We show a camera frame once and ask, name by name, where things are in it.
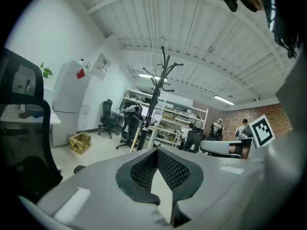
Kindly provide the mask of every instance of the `red brick wall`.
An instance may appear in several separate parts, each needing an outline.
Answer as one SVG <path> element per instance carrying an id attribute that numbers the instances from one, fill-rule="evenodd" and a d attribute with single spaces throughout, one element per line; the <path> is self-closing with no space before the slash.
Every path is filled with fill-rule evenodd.
<path id="1" fill-rule="evenodd" d="M 288 117 L 280 104 L 224 112 L 197 102 L 194 102 L 193 106 L 199 109 L 209 109 L 204 131 L 206 135 L 210 132 L 212 122 L 216 122 L 218 118 L 222 118 L 222 125 L 226 128 L 223 131 L 223 140 L 234 139 L 235 130 L 241 125 L 244 118 L 250 123 L 262 115 L 266 115 L 275 136 L 280 136 L 292 130 Z"/>

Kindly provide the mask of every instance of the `fluorescent light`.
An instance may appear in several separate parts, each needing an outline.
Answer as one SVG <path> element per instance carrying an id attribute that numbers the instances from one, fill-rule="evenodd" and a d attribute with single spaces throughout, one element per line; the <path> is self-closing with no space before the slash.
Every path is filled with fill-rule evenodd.
<path id="1" fill-rule="evenodd" d="M 230 104 L 230 105 L 234 105 L 234 103 L 229 102 L 229 101 L 227 101 L 227 100 L 224 100 L 223 98 L 218 97 L 218 96 L 215 96 L 215 99 L 218 99 L 218 100 L 220 100 L 220 101 L 222 101 L 222 102 L 226 102 L 227 104 Z"/>
<path id="2" fill-rule="evenodd" d="M 139 73 L 139 76 L 140 76 L 140 77 L 144 77 L 144 78 L 151 78 L 150 75 L 141 74 L 141 73 Z"/>

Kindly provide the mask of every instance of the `ceiling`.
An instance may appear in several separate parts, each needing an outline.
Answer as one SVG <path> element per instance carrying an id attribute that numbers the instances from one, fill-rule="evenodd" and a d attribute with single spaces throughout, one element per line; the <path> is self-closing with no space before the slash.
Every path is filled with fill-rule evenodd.
<path id="1" fill-rule="evenodd" d="M 160 75 L 164 46 L 169 65 L 184 64 L 168 76 L 175 94 L 214 107 L 226 107 L 216 94 L 235 104 L 274 97 L 294 64 L 274 42 L 265 13 L 242 4 L 232 13 L 222 0 L 80 1 L 105 37 L 118 36 L 132 75 L 143 67 Z M 149 79 L 135 80 L 151 91 Z"/>

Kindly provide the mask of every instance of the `floor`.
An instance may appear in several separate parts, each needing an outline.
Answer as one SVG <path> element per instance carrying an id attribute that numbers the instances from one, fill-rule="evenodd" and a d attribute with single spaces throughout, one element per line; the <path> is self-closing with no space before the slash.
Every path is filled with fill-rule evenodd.
<path id="1" fill-rule="evenodd" d="M 69 149 L 69 146 L 52 147 L 51 153 L 55 164 L 62 167 L 61 175 L 63 176 L 62 182 L 74 175 L 73 170 L 78 165 L 90 165 L 102 160 L 111 159 L 129 153 L 129 147 L 122 147 L 118 150 L 116 146 L 120 144 L 119 136 L 113 135 L 110 139 L 107 133 L 97 132 L 89 133 L 91 135 L 91 147 L 82 155 Z M 157 207 L 164 218 L 169 222 L 172 208 L 172 191 L 166 185 L 159 170 L 153 178 L 152 193 L 158 195 L 160 198 L 160 205 Z"/>

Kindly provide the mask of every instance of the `shelving unit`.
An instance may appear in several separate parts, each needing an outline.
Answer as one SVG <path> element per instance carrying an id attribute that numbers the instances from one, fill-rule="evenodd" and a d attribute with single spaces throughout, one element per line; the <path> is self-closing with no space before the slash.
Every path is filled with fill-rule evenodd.
<path id="1" fill-rule="evenodd" d="M 145 102 L 142 102 L 140 100 L 136 100 L 134 98 L 131 98 L 131 96 L 140 96 L 140 97 L 150 98 L 150 99 L 153 97 L 151 94 L 143 93 L 139 90 L 124 90 L 124 92 L 122 94 L 122 99 L 118 104 L 118 108 L 117 108 L 116 112 L 119 112 L 119 108 L 120 108 L 121 103 L 123 101 L 132 101 L 134 103 L 138 103 L 138 104 L 141 104 L 141 105 L 144 105 L 144 106 L 149 106 L 148 103 L 145 103 Z M 163 105 L 162 104 L 160 106 L 156 105 L 156 107 L 155 107 L 156 109 L 159 110 L 159 112 L 155 111 L 155 113 L 159 113 L 163 116 L 162 119 L 161 119 L 161 124 L 164 123 L 163 125 L 166 125 L 167 127 L 171 128 L 171 129 L 173 129 L 173 126 L 176 125 L 177 127 L 174 128 L 174 129 L 180 129 L 181 127 L 188 128 L 190 122 L 201 121 L 201 122 L 203 122 L 203 128 L 205 127 L 205 123 L 206 123 L 207 115 L 208 115 L 208 109 L 207 110 L 201 110 L 201 109 L 196 108 L 196 107 L 186 106 L 186 105 L 183 105 L 183 104 L 180 104 L 180 103 L 168 101 L 167 98 L 158 97 L 158 100 L 163 102 Z M 191 114 L 188 114 L 188 113 L 180 113 L 180 112 L 177 112 L 177 111 L 169 110 L 169 109 L 165 108 L 167 104 L 174 105 L 174 106 L 177 106 L 177 107 L 181 107 L 181 108 L 184 108 L 184 109 L 188 109 L 188 110 L 191 110 L 191 111 L 199 112 L 199 113 L 205 113 L 206 117 L 205 117 L 204 120 L 202 120 L 202 119 L 198 119 L 197 117 L 195 117 Z M 184 117 L 187 120 L 181 120 L 180 118 L 178 118 L 178 116 Z M 176 132 L 173 132 L 173 131 L 168 130 L 168 129 L 158 128 L 158 131 L 164 131 L 168 134 L 176 135 Z M 156 137 L 155 140 L 165 142 L 165 143 L 168 143 L 168 144 L 174 144 L 172 141 L 169 141 L 169 140 L 166 140 L 166 139 L 163 139 L 163 138 L 157 138 Z"/>

